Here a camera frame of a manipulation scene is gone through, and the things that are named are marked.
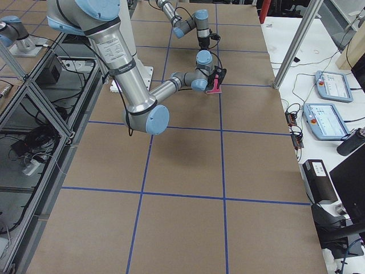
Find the power adapter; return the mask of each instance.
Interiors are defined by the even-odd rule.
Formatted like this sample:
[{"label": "power adapter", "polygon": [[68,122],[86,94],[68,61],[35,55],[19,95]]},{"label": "power adapter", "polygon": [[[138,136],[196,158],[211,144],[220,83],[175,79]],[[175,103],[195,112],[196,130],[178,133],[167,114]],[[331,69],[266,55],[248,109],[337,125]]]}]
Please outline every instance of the power adapter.
[{"label": "power adapter", "polygon": [[30,151],[29,146],[23,140],[16,141],[14,144],[11,145],[11,149],[19,157]]}]

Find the white table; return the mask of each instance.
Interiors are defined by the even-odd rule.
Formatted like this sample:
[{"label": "white table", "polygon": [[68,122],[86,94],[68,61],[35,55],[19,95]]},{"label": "white table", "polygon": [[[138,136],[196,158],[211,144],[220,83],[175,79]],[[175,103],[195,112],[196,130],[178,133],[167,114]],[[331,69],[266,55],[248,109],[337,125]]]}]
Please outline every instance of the white table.
[{"label": "white table", "polygon": [[[294,34],[300,24],[300,21],[301,19],[298,18],[267,17],[265,23],[262,24],[262,31],[265,37],[267,49],[270,54],[270,60],[273,63],[272,67],[275,75],[278,72],[280,64],[274,63],[281,63],[283,61],[287,49],[290,46],[291,40],[293,39]],[[347,79],[350,87],[359,88],[359,83],[351,74],[351,71],[343,71],[337,68],[335,61],[340,56],[340,53],[336,52],[337,47],[333,43],[321,20],[315,19],[297,53],[297,58],[299,58],[300,61],[298,63],[293,62],[293,67],[290,68],[285,80],[282,83],[282,86],[279,89],[281,98],[287,100],[290,104],[299,103],[303,105],[303,102],[291,93],[294,87],[295,78],[299,73],[314,75],[318,70],[349,74]],[[332,59],[327,59],[319,64],[297,66],[300,64],[320,62],[331,56],[333,56]],[[308,97],[313,85],[314,76],[299,75],[294,92],[305,100]],[[351,103],[323,100],[319,97],[314,87],[311,90],[306,103],[333,103],[336,105],[336,108],[338,109],[343,120],[354,120],[364,117],[365,93],[362,90],[356,90],[352,91],[352,95],[354,97],[354,101]],[[284,110],[286,110],[287,104],[284,101],[283,107]],[[322,159],[325,163],[327,171],[331,171],[346,158],[339,155],[336,151],[337,146],[341,142],[316,140],[308,125],[306,125],[305,119],[301,119],[301,117],[302,112],[300,111],[297,118],[297,123],[302,125],[304,148],[302,149],[302,157],[299,163],[302,164],[307,159]],[[364,125],[365,120],[347,123],[347,127],[350,131],[353,128],[364,127]],[[335,205],[338,203],[339,202],[327,206],[324,205],[323,207],[333,215],[337,216],[338,214],[335,213]],[[346,259],[346,262],[348,264],[345,266],[344,274],[365,272],[365,256],[348,258]]]}]

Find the black box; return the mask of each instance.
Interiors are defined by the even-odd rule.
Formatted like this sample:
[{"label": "black box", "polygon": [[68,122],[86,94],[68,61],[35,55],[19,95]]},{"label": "black box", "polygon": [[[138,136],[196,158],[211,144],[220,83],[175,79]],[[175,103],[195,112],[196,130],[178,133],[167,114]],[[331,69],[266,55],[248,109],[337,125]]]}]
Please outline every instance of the black box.
[{"label": "black box", "polygon": [[302,167],[313,197],[312,202],[332,204],[338,201],[322,160],[307,160]]}]

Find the black device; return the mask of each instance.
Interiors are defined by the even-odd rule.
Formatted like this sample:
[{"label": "black device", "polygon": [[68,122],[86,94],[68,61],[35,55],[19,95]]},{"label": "black device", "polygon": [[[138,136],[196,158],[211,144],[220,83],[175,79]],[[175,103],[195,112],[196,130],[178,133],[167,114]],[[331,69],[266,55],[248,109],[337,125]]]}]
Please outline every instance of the black device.
[{"label": "black device", "polygon": [[55,54],[47,61],[44,69],[39,74],[37,84],[56,84],[62,72],[62,64]]},{"label": "black device", "polygon": [[313,202],[315,204],[332,204],[338,201],[331,180],[322,160],[307,160],[303,163]]},{"label": "black device", "polygon": [[358,128],[337,147],[337,152],[347,156],[363,144],[365,144],[365,128]]},{"label": "black device", "polygon": [[[312,213],[321,246],[328,247],[335,258],[341,258],[346,248],[359,236],[365,237],[365,146],[330,171],[332,183],[351,220],[333,217],[317,205]],[[362,256],[361,243],[357,242],[349,256]]]}]

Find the label sticker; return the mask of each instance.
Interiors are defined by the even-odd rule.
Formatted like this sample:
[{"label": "label sticker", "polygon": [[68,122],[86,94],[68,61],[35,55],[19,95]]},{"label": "label sticker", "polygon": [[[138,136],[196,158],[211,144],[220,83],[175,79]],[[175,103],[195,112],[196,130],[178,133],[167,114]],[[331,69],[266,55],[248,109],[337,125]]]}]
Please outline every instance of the label sticker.
[{"label": "label sticker", "polygon": [[317,176],[326,177],[325,168],[321,162],[312,162],[315,174]]},{"label": "label sticker", "polygon": [[118,58],[125,56],[125,51],[117,38],[96,45],[104,57],[104,61],[107,63],[112,63]]}]

